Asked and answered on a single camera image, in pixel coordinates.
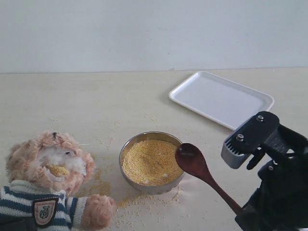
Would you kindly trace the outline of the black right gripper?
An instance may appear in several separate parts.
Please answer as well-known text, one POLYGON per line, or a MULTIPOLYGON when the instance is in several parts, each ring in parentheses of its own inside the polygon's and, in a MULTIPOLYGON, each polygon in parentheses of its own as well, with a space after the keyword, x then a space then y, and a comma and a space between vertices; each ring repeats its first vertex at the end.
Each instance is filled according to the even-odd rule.
POLYGON ((303 231, 308 227, 308 140, 280 125, 262 149, 271 157, 260 186, 236 216, 243 231, 303 231))

